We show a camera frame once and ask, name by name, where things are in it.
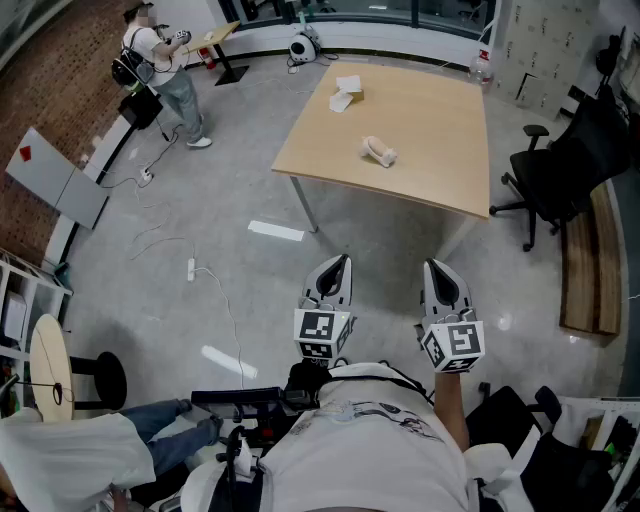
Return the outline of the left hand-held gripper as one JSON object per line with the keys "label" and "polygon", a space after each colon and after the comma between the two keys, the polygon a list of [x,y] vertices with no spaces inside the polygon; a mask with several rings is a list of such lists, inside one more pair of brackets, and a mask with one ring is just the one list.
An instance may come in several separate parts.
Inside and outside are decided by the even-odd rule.
{"label": "left hand-held gripper", "polygon": [[306,278],[294,310],[293,340],[303,359],[338,361],[357,317],[331,304],[352,301],[352,260],[335,256]]}

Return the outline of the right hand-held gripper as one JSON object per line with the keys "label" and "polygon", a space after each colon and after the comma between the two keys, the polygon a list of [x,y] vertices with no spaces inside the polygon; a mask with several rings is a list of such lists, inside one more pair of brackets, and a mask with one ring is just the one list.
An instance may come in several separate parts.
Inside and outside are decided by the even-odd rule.
{"label": "right hand-held gripper", "polygon": [[436,373],[468,372],[486,354],[484,324],[477,319],[466,281],[436,259],[423,266],[425,313],[415,325],[420,349]]}

